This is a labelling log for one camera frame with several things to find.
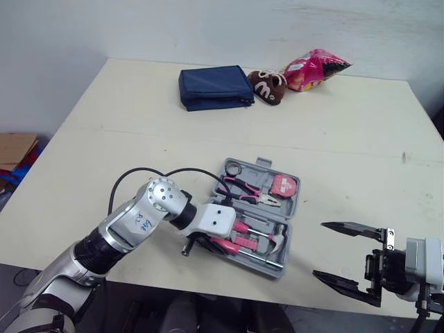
white table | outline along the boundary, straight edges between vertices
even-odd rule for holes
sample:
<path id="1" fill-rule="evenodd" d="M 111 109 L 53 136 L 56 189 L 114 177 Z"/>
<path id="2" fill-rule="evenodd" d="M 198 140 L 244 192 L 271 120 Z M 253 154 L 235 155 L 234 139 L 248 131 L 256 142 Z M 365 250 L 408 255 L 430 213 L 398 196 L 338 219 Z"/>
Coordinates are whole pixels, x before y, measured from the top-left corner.
<path id="1" fill-rule="evenodd" d="M 339 295 L 313 269 L 360 282 L 379 243 L 321 227 L 356 221 L 407 237 L 444 238 L 443 141 L 403 81 L 337 76 L 281 105 L 186 112 L 178 75 L 191 65 L 110 59 L 0 214 L 0 262 L 42 269 L 105 217 L 111 186 L 133 167 L 217 172 L 226 157 L 273 161 L 302 186 L 286 275 L 269 280 L 185 242 L 163 223 L 111 271 L 114 281 L 283 302 L 305 307 L 415 317 L 414 305 L 384 292 L 378 309 Z M 149 173 L 128 177 L 115 205 Z M 174 177 L 204 202 L 214 186 L 198 173 Z"/>

hammer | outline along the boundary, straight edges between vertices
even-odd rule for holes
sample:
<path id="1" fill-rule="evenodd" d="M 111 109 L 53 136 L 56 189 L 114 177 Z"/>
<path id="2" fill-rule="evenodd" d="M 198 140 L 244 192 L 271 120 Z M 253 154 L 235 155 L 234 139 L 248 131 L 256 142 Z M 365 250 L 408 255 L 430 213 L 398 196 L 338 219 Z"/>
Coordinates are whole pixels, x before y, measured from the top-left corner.
<path id="1" fill-rule="evenodd" d="M 279 224 L 277 226 L 276 234 L 264 234 L 263 232 L 251 229 L 249 225 L 242 223 L 241 221 L 234 222 L 233 230 L 240 232 L 242 234 L 248 234 L 249 232 L 252 234 L 257 234 L 259 236 L 266 237 L 269 241 L 272 241 L 275 244 L 275 247 L 272 249 L 270 254 L 279 251 L 284 244 L 285 236 L 284 236 L 284 225 Z"/>

white wall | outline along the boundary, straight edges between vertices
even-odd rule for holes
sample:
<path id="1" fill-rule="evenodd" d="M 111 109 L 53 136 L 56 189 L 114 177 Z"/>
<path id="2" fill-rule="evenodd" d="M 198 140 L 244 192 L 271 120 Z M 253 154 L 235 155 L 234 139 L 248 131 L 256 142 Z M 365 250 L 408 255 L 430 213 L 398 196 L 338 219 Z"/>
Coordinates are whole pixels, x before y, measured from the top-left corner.
<path id="1" fill-rule="evenodd" d="M 47 137 L 106 61 L 88 0 L 0 0 L 0 132 Z"/>
<path id="2" fill-rule="evenodd" d="M 442 0 L 0 0 L 0 46 L 0 131 L 52 133 L 105 57 L 280 68 L 322 47 L 444 103 Z"/>

pliers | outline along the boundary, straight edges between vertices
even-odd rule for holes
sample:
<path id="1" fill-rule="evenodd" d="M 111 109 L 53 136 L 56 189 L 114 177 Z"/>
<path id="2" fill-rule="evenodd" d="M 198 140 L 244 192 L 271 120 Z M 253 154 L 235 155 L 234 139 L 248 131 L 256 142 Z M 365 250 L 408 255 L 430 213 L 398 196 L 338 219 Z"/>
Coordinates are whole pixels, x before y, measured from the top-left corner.
<path id="1" fill-rule="evenodd" d="M 223 177 L 224 182 L 233 184 L 234 186 L 240 188 L 242 191 L 248 193 L 248 195 L 244 194 L 232 194 L 231 196 L 237 200 L 244 200 L 248 203 L 252 203 L 253 205 L 257 205 L 258 203 L 263 203 L 265 205 L 280 207 L 281 202 L 279 200 L 274 199 L 274 197 L 269 196 L 268 194 L 262 193 L 262 190 L 259 187 L 253 186 L 244 182 L 241 179 L 233 178 L 233 177 Z M 217 193 L 227 194 L 227 191 L 222 188 L 218 188 L 216 190 Z"/>

pink tape measure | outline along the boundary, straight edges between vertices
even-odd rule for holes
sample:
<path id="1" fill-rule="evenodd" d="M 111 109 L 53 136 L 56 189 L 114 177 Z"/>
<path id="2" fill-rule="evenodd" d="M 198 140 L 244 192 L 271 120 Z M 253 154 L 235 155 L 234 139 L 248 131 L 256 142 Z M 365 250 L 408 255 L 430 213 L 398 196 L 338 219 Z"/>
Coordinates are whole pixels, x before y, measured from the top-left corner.
<path id="1" fill-rule="evenodd" d="M 270 193 L 283 198 L 290 198 L 296 194 L 296 181 L 285 175 L 276 175 L 271 185 Z"/>

